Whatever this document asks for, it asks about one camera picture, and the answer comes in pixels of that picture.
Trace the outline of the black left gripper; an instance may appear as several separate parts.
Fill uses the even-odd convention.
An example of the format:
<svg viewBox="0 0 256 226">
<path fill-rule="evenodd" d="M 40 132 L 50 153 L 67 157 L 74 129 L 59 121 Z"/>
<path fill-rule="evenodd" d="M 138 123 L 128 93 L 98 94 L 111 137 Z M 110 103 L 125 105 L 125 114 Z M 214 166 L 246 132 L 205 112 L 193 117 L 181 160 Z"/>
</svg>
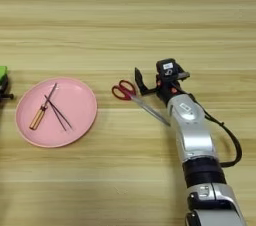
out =
<svg viewBox="0 0 256 226">
<path fill-rule="evenodd" d="M 7 89 L 7 87 L 8 87 L 8 76 L 7 76 L 7 74 L 4 74 L 0 78 L 0 93 L 4 93 Z M 14 95 L 13 94 L 0 94 L 0 100 L 2 100 L 2 99 L 13 100 Z"/>
</svg>

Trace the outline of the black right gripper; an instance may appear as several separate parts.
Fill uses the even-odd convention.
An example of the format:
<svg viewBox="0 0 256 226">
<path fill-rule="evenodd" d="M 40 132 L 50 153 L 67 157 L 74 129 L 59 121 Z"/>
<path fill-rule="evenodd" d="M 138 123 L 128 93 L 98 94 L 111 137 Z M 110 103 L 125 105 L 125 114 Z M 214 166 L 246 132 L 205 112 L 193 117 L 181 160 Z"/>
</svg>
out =
<svg viewBox="0 0 256 226">
<path fill-rule="evenodd" d="M 179 73 L 179 80 L 184 81 L 185 79 L 190 77 L 189 72 Z M 167 105 L 168 102 L 175 96 L 185 94 L 185 91 L 182 90 L 178 82 L 174 83 L 161 83 L 157 87 L 157 91 L 155 88 L 149 89 L 143 82 L 143 77 L 138 68 L 135 68 L 135 82 L 138 86 L 138 89 L 142 96 L 153 94 L 156 92 L 157 97 Z"/>
</svg>

